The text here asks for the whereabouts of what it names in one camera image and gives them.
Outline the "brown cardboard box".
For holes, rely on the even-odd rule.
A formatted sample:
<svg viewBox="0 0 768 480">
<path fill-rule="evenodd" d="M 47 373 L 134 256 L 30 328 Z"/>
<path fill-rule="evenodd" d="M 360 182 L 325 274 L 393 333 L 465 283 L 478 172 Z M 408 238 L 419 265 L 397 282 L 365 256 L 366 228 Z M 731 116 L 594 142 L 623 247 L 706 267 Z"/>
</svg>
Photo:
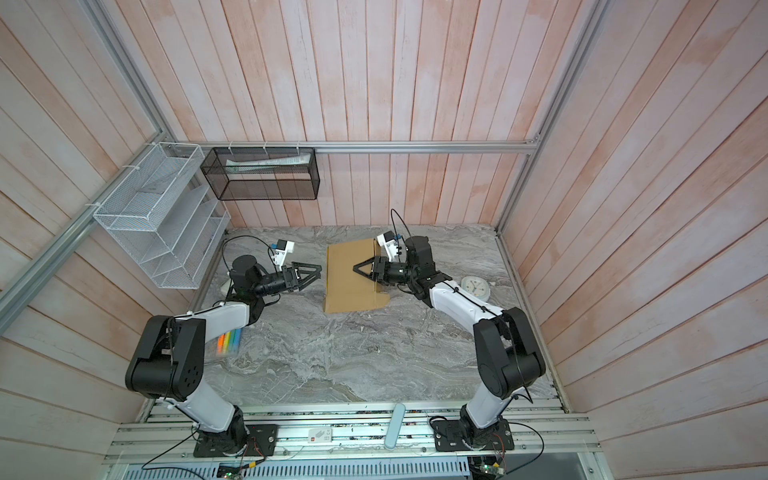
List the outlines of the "brown cardboard box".
<svg viewBox="0 0 768 480">
<path fill-rule="evenodd" d="M 386 307 L 390 295 L 353 267 L 380 252 L 374 239 L 329 245 L 326 251 L 326 314 L 377 310 Z"/>
</svg>

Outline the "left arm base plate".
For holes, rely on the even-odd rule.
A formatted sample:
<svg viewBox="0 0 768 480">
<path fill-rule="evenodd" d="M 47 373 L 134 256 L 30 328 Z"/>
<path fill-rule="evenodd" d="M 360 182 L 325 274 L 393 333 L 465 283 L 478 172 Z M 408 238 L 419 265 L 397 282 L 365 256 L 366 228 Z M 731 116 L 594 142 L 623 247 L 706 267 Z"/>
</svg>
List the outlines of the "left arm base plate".
<svg viewBox="0 0 768 480">
<path fill-rule="evenodd" d="M 224 432 L 200 432 L 193 457 L 269 457 L 275 452 L 278 429 L 277 424 L 236 423 Z"/>
</svg>

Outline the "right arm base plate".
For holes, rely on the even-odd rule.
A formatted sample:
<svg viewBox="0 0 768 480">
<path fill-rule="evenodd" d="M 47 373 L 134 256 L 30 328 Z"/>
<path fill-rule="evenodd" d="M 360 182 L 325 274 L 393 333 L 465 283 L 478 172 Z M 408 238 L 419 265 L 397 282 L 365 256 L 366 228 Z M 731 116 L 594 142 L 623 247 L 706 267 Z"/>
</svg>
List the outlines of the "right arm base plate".
<svg viewBox="0 0 768 480">
<path fill-rule="evenodd" d="M 487 428 L 474 427 L 469 418 L 449 420 L 433 416 L 428 420 L 433 431 L 435 449 L 438 452 L 498 451 L 505 453 L 515 449 L 509 422 L 503 417 Z"/>
</svg>

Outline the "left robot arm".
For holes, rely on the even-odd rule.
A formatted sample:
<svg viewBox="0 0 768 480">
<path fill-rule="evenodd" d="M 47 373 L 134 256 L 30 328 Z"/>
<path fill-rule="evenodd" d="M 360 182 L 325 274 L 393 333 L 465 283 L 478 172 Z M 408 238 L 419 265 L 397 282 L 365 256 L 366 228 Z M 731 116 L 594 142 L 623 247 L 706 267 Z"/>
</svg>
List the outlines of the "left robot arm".
<svg viewBox="0 0 768 480">
<path fill-rule="evenodd" d="M 301 291 L 319 280 L 321 272 L 321 266 L 302 262 L 268 271 L 252 255 L 236 258 L 224 301 L 198 312 L 157 315 L 147 321 L 125 374 L 127 389 L 169 402 L 201 433 L 244 436 L 247 429 L 239 407 L 204 380 L 206 344 L 255 324 L 268 297 Z"/>
</svg>

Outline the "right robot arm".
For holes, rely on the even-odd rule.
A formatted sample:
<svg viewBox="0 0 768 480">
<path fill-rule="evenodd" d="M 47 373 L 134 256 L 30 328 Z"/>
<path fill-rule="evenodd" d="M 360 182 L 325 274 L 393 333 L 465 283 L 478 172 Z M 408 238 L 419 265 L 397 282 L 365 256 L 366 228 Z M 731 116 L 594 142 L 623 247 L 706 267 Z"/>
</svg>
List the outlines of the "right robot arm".
<svg viewBox="0 0 768 480">
<path fill-rule="evenodd" d="M 377 238 L 384 255 L 353 266 L 353 271 L 387 286 L 404 286 L 428 307 L 446 314 L 473 336 L 481 384 L 461 409 L 463 435 L 484 433 L 501 420 L 515 396 L 531 398 L 528 388 L 546 373 L 540 345 L 525 312 L 492 305 L 440 272 L 429 240 L 411 236 L 399 244 L 389 231 Z"/>
</svg>

